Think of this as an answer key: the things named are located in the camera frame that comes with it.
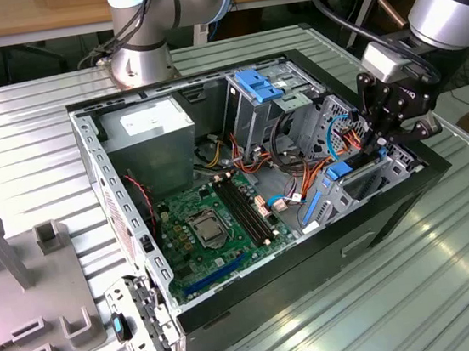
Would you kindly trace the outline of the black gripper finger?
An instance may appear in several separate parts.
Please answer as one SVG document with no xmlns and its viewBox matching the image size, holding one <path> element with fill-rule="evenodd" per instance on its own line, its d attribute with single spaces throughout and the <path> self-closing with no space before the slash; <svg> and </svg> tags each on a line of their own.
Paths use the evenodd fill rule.
<svg viewBox="0 0 469 351">
<path fill-rule="evenodd" d="M 410 125 L 410 128 L 398 127 L 392 128 L 385 133 L 378 135 L 386 143 L 400 144 L 428 139 L 442 132 L 443 126 L 439 120 L 432 114 L 427 113 L 420 116 L 416 122 Z"/>
<path fill-rule="evenodd" d="M 361 140 L 362 151 L 372 155 L 381 148 L 379 138 L 386 140 L 397 129 L 395 115 L 387 109 L 391 88 L 366 72 L 360 72 L 356 81 L 361 102 L 359 112 L 367 124 Z"/>
</svg>

